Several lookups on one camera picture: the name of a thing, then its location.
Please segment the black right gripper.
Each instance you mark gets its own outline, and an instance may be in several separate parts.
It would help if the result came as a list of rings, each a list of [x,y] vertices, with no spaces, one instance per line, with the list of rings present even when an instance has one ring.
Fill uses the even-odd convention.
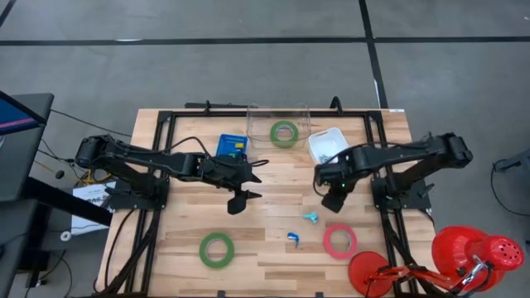
[[[351,178],[349,165],[346,161],[318,165],[316,167],[316,184],[329,186],[321,203],[334,213],[340,212],[347,196],[355,187],[355,181]]]

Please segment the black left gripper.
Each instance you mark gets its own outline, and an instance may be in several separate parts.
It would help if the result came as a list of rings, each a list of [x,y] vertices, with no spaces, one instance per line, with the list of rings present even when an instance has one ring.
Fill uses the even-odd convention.
[[[260,194],[250,190],[242,190],[242,184],[246,182],[262,182],[252,173],[247,157],[243,159],[231,156],[209,157],[201,163],[200,169],[203,182],[234,192],[234,197],[227,203],[229,214],[239,214],[244,211],[247,199],[261,197]]]

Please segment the small green tape roll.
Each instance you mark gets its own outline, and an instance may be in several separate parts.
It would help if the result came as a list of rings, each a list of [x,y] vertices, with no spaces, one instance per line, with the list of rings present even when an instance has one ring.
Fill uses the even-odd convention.
[[[277,133],[279,130],[284,127],[287,128],[291,132],[291,138],[288,140],[281,140]],[[290,148],[293,147],[297,141],[298,141],[299,131],[297,126],[289,121],[281,120],[276,123],[274,123],[270,130],[270,140],[273,145],[280,148]]]

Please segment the large green tape roll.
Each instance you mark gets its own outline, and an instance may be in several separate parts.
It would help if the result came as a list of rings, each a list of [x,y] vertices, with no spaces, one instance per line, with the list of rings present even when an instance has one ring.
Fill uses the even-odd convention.
[[[215,261],[209,257],[208,247],[214,241],[221,241],[226,245],[226,253],[223,258]],[[235,247],[232,239],[225,233],[210,233],[205,238],[203,238],[199,255],[200,260],[210,268],[219,269],[228,266],[234,259]]]

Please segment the pink tape roll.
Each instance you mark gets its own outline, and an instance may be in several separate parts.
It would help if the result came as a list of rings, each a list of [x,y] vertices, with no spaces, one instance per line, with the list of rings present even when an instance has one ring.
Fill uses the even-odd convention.
[[[335,224],[326,229],[323,246],[325,251],[335,259],[350,259],[357,251],[358,240],[349,225]]]

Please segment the white plastic bin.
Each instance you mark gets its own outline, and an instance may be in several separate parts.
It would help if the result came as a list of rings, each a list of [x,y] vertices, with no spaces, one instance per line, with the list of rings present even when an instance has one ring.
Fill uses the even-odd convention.
[[[319,165],[320,153],[329,153],[335,156],[337,153],[349,148],[343,133],[337,127],[328,128],[322,132],[311,134],[308,138],[310,154],[316,165]]]

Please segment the blue plastic basket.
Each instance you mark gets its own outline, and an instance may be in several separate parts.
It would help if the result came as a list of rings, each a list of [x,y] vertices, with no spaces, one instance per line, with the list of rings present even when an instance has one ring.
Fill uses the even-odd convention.
[[[234,145],[236,143],[243,143],[244,149],[236,149]],[[216,150],[217,156],[228,156],[230,152],[239,151],[246,153],[248,145],[248,138],[245,136],[221,134],[219,136],[219,142]]]

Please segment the clear plastic bin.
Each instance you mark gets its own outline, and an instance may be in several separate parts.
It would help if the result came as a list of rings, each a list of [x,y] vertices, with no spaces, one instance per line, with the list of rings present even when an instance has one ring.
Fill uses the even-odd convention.
[[[292,122],[298,128],[298,141],[293,147],[276,147],[270,140],[272,125],[281,120]],[[311,135],[310,109],[304,103],[291,109],[269,108],[252,104],[247,108],[246,134],[252,146],[257,149],[294,149],[304,147],[306,140]],[[291,138],[292,133],[287,128],[282,127],[277,136],[281,140],[288,140]]]

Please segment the red desk lamp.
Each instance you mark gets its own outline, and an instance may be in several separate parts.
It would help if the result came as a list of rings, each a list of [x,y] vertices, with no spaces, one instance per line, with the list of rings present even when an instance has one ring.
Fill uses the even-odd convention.
[[[475,298],[524,262],[523,250],[511,238],[468,226],[443,228],[432,241],[431,256],[435,271],[412,260],[394,267],[376,252],[360,252],[349,262],[349,281],[364,298],[382,298],[408,281],[418,281],[423,292],[396,292],[393,298]]]

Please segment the grey chair base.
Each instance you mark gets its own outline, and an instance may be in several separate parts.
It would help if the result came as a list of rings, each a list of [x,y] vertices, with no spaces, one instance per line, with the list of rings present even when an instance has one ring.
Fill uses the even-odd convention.
[[[515,166],[523,166],[530,169],[530,149],[523,151],[513,157],[513,164]]]

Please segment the black monitor with blue screen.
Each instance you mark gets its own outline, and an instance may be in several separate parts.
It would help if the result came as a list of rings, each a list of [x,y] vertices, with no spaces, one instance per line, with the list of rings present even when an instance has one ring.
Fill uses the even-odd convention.
[[[13,97],[0,90],[0,136],[44,127],[54,99],[51,93]]]

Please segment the black metal table frame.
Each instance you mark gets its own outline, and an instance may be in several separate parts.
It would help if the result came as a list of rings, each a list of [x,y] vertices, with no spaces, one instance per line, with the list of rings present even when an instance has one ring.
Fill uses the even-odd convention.
[[[154,150],[167,150],[173,145],[178,120],[181,118],[199,118],[205,121],[217,121],[229,118],[247,122],[248,109],[224,105],[214,108],[206,103],[202,108],[154,109],[144,108],[137,113],[132,139],[139,141],[147,136],[152,137]],[[407,123],[405,112],[391,109],[343,109],[339,98],[334,97],[329,108],[303,109],[303,108],[255,108],[254,112],[259,117],[284,117],[292,118],[294,113],[307,113],[310,120],[326,119],[337,122],[342,118],[354,118],[364,126],[365,138],[373,142],[376,137],[384,141],[385,129],[390,125],[385,123],[391,116],[405,125]],[[149,295],[155,256],[157,255],[157,242],[161,230],[162,215],[166,204],[159,207],[143,208],[132,206],[132,200],[123,193],[117,194],[117,199],[123,199],[127,205],[128,213],[122,217],[115,235],[107,242],[107,260],[102,263],[98,278],[94,284],[101,285],[101,290],[95,289],[93,295],[85,298],[157,298]],[[131,241],[132,248],[128,260],[120,268],[118,274],[110,281],[108,271],[111,267],[113,252],[117,247],[119,235],[125,228],[134,229]]]

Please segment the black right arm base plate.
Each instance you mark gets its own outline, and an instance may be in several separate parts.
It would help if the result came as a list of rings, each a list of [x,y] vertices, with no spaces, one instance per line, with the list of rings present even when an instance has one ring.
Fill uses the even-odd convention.
[[[430,209],[429,191],[433,187],[433,184],[427,185],[424,180],[419,180],[409,190],[392,193],[384,178],[371,181],[373,202],[377,209]]]

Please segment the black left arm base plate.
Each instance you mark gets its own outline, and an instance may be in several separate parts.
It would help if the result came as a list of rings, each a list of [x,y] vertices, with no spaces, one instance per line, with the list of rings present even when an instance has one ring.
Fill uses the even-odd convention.
[[[134,190],[128,183],[117,180],[115,187],[108,187],[105,192],[109,194],[111,209],[158,210],[166,207],[169,186],[168,179],[156,179],[152,192],[146,195]]]

